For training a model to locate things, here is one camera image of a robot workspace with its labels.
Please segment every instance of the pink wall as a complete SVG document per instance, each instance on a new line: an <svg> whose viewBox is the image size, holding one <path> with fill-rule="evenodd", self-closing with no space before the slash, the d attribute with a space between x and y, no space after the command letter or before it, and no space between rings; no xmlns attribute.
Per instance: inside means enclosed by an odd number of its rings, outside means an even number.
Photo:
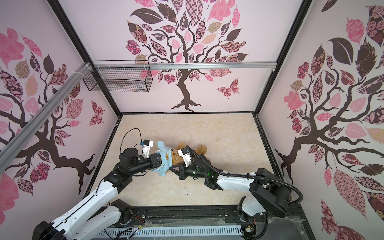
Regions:
<svg viewBox="0 0 384 240"><path fill-rule="evenodd" d="M5 1L0 15L4 148L83 61L46 1ZM29 239L81 199L115 123L103 94L81 81L1 175L3 238Z"/></svg>
<svg viewBox="0 0 384 240"><path fill-rule="evenodd" d="M384 233L382 3L315 1L260 114L316 239Z"/></svg>

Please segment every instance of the beige floor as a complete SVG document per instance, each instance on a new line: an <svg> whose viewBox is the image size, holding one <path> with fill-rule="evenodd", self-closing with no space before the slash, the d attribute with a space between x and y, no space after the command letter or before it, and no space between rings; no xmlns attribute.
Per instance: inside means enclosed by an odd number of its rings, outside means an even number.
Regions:
<svg viewBox="0 0 384 240"><path fill-rule="evenodd" d="M143 140L155 142L150 153L158 149L157 141L163 141L169 147L177 147L180 141L185 141L192 148L200 144L206 145L206 157L219 169L247 173L264 167L272 172L250 113L125 115L93 188L97 187L101 178L119 161L121 139L134 127L140 129ZM125 137L122 150L133 147L138 142L139 133L133 130ZM188 177L184 181L179 180L171 171L168 171L165 177L148 171L144 177L134 177L115 199L120 198L132 206L223 205L238 204L240 198L245 195L250 193L238 190L211 190L204 185L203 179L193 180Z"/></svg>

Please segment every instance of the brown teddy bear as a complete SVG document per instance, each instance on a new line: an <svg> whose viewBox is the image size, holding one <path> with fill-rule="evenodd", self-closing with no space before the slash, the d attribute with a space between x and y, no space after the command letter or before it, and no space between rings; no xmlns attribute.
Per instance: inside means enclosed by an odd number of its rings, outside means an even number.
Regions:
<svg viewBox="0 0 384 240"><path fill-rule="evenodd" d="M181 164L184 162L183 160L183 157L182 156L179 156L179 153L177 152L178 150L182 149L182 148L185 148L187 144L185 142L179 142L179 144L177 145L177 148L176 150L175 149L172 149L172 165L178 165L178 164ZM204 145L200 145L198 146L196 149L194 149L195 152L198 154L198 155L201 155L201 154L206 154L207 153L207 147L204 146Z"/></svg>

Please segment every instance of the tree mural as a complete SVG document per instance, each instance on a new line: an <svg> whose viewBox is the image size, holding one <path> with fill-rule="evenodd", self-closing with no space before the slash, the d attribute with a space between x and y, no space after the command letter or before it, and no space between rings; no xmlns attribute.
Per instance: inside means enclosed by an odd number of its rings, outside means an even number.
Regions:
<svg viewBox="0 0 384 240"><path fill-rule="evenodd" d="M18 34L15 30L8 28L7 33L8 36L0 33L0 58L8 68L10 61L24 58L21 53L25 47L17 41ZM53 86L64 84L68 78L65 64L55 70L49 54L43 58L40 48L32 40L26 37L23 37L23 40L30 49L30 56L16 65L15 73L18 78L10 74L9 70L2 68L3 66L0 67L0 77L5 87L2 92L7 92L0 93L0 116L8 119L6 122L0 121L0 134L10 135L8 139L0 137L0 142L5 145L27 124L28 118L30 118L28 115L33 117L47 103L47 96L50 94L48 92L52 91L52 94L57 92ZM42 91L40 91L37 81L43 83L44 89ZM54 164L55 168L71 167L77 170L80 194L84 174L90 175L94 169L87 168L94 154L83 162L59 154L59 148L65 146L63 139L70 137L64 129L76 127L80 123L76 118L81 113L84 99L76 98L79 92L80 84L77 84L55 112L44 122L40 130L36 132L37 139L31 139L29 142L31 144L28 144L29 146L27 145L16 156L16 159L23 159L23 161L6 168L6 170L14 167L19 168L13 179L17 181L17 185L22 191L33 195L33 184L46 180ZM92 107L95 111L93 118L98 116L95 121L101 123L100 115L103 110L96 104L94 106L93 101Z"/></svg>
<svg viewBox="0 0 384 240"><path fill-rule="evenodd" d="M237 8L231 12L235 6L235 0L185 0L184 12L183 0L135 0L143 7L132 12L131 16L137 16L147 24L135 24L127 21L129 31L134 40L127 41L127 50L136 56L136 62L142 63L147 56L139 54L141 50L148 49L150 54L148 60L152 63L199 63L199 62L241 62L248 54L237 53L246 42L238 42L241 29L236 28L240 21L240 13ZM208 8L203 7L203 1L207 2ZM156 8L160 14L150 9ZM210 8L207 21L214 18L218 22L211 23L206 27L205 19L202 19L205 10ZM231 19L224 21L224 18L232 16ZM152 26L162 23L160 29L153 29ZM172 107L184 106L186 110L193 112L189 106L200 106L191 99L185 81L198 80L203 75L208 81L213 81L212 77L220 78L231 71L229 69L210 69L209 74L200 69L180 69L180 70L156 70L151 71L153 76L158 77L159 82L165 80L167 83L177 82L177 87L181 90L184 98L179 104ZM228 97L238 93L238 81L234 81L229 88L218 88L224 96Z"/></svg>
<svg viewBox="0 0 384 240"><path fill-rule="evenodd" d="M314 155L314 163L324 160L324 179L327 185L332 182L343 199L366 218L368 202L384 220L384 198L380 193L365 192L361 186L373 191L384 191L384 187L372 177L382 174L384 166L360 161L354 156L357 152L369 152L384 157L383 151L368 148L366 144L376 141L384 143L384 129L376 127L384 124L384 108L371 110L371 104L384 101L384 74L372 71L376 65L375 45L383 50L384 7L368 6L369 19L364 37L364 24L359 20L349 20L346 31L349 40L333 38L333 54L326 53L321 45L314 54L311 65L304 62L298 68L298 80L291 85L292 91L284 97L292 113L292 130L295 132L293 147L288 155L280 153L281 168L291 177L291 165L298 151L309 145L308 154ZM359 46L354 52L353 45ZM339 62L334 68L334 60ZM376 69L383 67L383 57ZM363 122L372 127L362 127ZM334 160L335 168L329 161ZM345 167L354 176L340 170Z"/></svg>

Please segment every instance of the patterned leaf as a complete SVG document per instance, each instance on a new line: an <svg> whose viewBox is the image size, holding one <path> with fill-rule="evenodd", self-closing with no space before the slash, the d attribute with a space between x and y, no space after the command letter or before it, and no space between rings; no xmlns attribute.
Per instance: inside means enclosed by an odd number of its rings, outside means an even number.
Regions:
<svg viewBox="0 0 384 240"><path fill-rule="evenodd" d="M221 27L221 31L220 31L220 33L221 33L222 36L224 36L224 34L227 33L230 24L231 24L231 21L229 21L229 23L226 23L226 24L224 24L224 25Z"/></svg>
<svg viewBox="0 0 384 240"><path fill-rule="evenodd" d="M366 218L363 193L353 178L345 172L336 169L333 182L344 200Z"/></svg>
<svg viewBox="0 0 384 240"><path fill-rule="evenodd" d="M338 135L344 128L343 127L333 127L328 132L328 137L334 137Z"/></svg>
<svg viewBox="0 0 384 240"><path fill-rule="evenodd" d="M37 155L39 156L39 158L43 161L46 161L46 162L51 162L50 159L49 159L49 153L45 150L40 150L37 152Z"/></svg>
<svg viewBox="0 0 384 240"><path fill-rule="evenodd" d="M384 171L384 166L380 164L368 164L359 169L369 176L376 176Z"/></svg>
<svg viewBox="0 0 384 240"><path fill-rule="evenodd" d="M352 74L350 74L349 72L343 71L343 70L341 70L341 82L344 85L353 85L356 83Z"/></svg>
<svg viewBox="0 0 384 240"><path fill-rule="evenodd" d="M323 94L323 81L321 80L321 73L315 81L312 89L313 103L316 104Z"/></svg>
<svg viewBox="0 0 384 240"><path fill-rule="evenodd" d="M384 123L384 107L376 108L374 111L370 112L364 118L364 121L371 124L383 124Z"/></svg>
<svg viewBox="0 0 384 240"><path fill-rule="evenodd" d="M63 142L63 140L62 140L62 138L59 137L59 136L57 136L57 135L55 135L55 142L56 142L56 144L58 144L58 145L60 145L60 146L65 146L65 144L64 144L64 142Z"/></svg>
<svg viewBox="0 0 384 240"><path fill-rule="evenodd" d="M33 196L33 185L30 181L25 179L19 179L17 181L17 186L20 188L21 191L28 192Z"/></svg>
<svg viewBox="0 0 384 240"><path fill-rule="evenodd" d="M370 177L355 177L355 179L363 187L366 187L375 191L384 191L384 187L375 179L372 179Z"/></svg>
<svg viewBox="0 0 384 240"><path fill-rule="evenodd" d="M29 66L26 60L16 64L15 72L19 78L27 78L29 76Z"/></svg>
<svg viewBox="0 0 384 240"><path fill-rule="evenodd" d="M324 180L327 183L327 186L331 185L332 181L332 174L331 174L331 169L327 168L324 172Z"/></svg>
<svg viewBox="0 0 384 240"><path fill-rule="evenodd" d="M241 47L245 46L246 42L243 41L242 43L239 44L239 42L229 42L220 45L225 51L231 53L231 52L238 52Z"/></svg>
<svg viewBox="0 0 384 240"><path fill-rule="evenodd" d="M356 69L361 77L365 77L376 63L375 48L372 47L365 38L364 43L358 51L358 59L356 61Z"/></svg>
<svg viewBox="0 0 384 240"><path fill-rule="evenodd" d="M155 52L157 52L160 55L167 56L167 52L166 52L165 48L163 46L161 46L160 43L157 43L157 42L153 41L152 39L149 39L149 40L150 40L152 47L155 50Z"/></svg>
<svg viewBox="0 0 384 240"><path fill-rule="evenodd" d="M83 100L84 98L73 99L71 101L71 103L67 107L67 118L75 119L80 115L81 110L83 109Z"/></svg>
<svg viewBox="0 0 384 240"><path fill-rule="evenodd" d="M358 98L349 104L349 108L352 110L352 112L358 113L365 106L366 100L367 98Z"/></svg>
<svg viewBox="0 0 384 240"><path fill-rule="evenodd" d="M325 71L325 83L328 85L333 85L336 83L335 77L328 71Z"/></svg>
<svg viewBox="0 0 384 240"><path fill-rule="evenodd" d="M384 83L384 74L371 78L370 80L364 82L359 89L357 89L358 93L362 94L371 94L376 92L381 88Z"/></svg>
<svg viewBox="0 0 384 240"><path fill-rule="evenodd" d="M196 41L203 38L205 34L205 22L202 20L196 30Z"/></svg>
<svg viewBox="0 0 384 240"><path fill-rule="evenodd" d="M212 76L219 78L232 72L228 68L213 68L209 70L209 73Z"/></svg>
<svg viewBox="0 0 384 240"><path fill-rule="evenodd" d="M332 38L333 57L336 61L351 65L353 60L353 48L351 43L345 38Z"/></svg>
<svg viewBox="0 0 384 240"><path fill-rule="evenodd" d="M141 20L149 24L159 23L163 20L158 13L149 8L137 9L131 14L131 16L133 15L138 16Z"/></svg>
<svg viewBox="0 0 384 240"><path fill-rule="evenodd" d="M288 118L291 118L293 119L294 117L296 117L296 115L299 113L299 110L294 110L293 112L291 112L291 114L289 115Z"/></svg>

